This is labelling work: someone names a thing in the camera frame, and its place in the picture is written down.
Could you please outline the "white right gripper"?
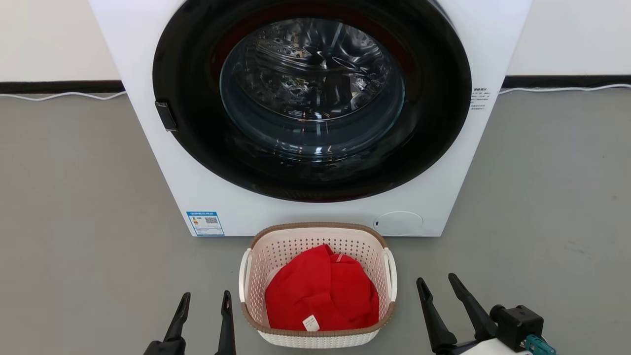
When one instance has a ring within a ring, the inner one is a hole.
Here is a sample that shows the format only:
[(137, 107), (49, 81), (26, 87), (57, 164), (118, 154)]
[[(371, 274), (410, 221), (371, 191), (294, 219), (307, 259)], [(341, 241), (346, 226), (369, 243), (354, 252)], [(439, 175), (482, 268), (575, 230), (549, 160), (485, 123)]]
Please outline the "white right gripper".
[(419, 277), (416, 285), (432, 352), (436, 355), (497, 355), (500, 353), (501, 351), (495, 349), (496, 346), (502, 348), (502, 342), (495, 338), (496, 323), (491, 320), (489, 314), (455, 273), (449, 273), (448, 280), (457, 299), (464, 305), (474, 328), (476, 341), (458, 343), (455, 335), (449, 331), (435, 308), (433, 295), (428, 285), (422, 277)]

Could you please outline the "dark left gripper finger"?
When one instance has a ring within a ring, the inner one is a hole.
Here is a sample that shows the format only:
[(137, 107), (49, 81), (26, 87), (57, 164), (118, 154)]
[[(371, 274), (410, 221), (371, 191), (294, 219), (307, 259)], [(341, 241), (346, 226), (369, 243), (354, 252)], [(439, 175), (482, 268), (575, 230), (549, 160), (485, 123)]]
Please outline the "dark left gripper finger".
[(178, 308), (162, 341), (152, 341), (144, 351), (144, 355), (184, 355), (186, 341), (182, 336), (183, 325), (187, 321), (191, 293), (182, 295)]
[(225, 290), (223, 293), (220, 313), (222, 324), (219, 333), (218, 350), (215, 352), (215, 355), (236, 355), (234, 312), (229, 290)]

